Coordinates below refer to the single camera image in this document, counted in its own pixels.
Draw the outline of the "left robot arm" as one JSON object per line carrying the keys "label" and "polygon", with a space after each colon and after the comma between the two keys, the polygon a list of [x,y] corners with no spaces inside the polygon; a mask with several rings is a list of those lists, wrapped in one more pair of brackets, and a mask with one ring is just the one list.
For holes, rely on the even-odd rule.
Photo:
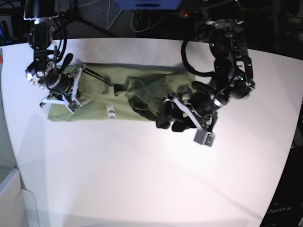
{"label": "left robot arm", "polygon": [[188,40],[181,46],[181,58],[186,70],[199,77],[210,77],[208,84],[193,81],[194,92],[170,92],[164,96],[156,126],[172,128],[174,132],[196,128],[194,142],[211,147],[215,139],[213,128],[218,120],[218,110],[227,105],[230,98],[245,99],[255,88],[252,61],[241,21],[218,19],[207,21],[194,37],[207,41],[215,58],[214,71],[199,72],[187,60]]}

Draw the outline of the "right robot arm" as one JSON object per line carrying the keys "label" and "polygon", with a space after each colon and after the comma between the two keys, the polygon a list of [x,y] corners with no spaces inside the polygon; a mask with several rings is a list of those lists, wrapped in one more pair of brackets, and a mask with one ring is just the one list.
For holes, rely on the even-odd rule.
{"label": "right robot arm", "polygon": [[73,54],[64,56],[67,45],[67,30],[62,25],[63,47],[58,47],[53,39],[54,26],[51,19],[58,18],[60,4],[54,0],[27,0],[24,19],[32,21],[33,28],[28,36],[28,44],[34,51],[33,62],[26,68],[27,80],[34,86],[47,89],[49,94],[40,103],[63,105],[71,113],[82,107],[78,88],[82,73],[87,68],[85,63],[76,66],[72,72],[65,73]]}

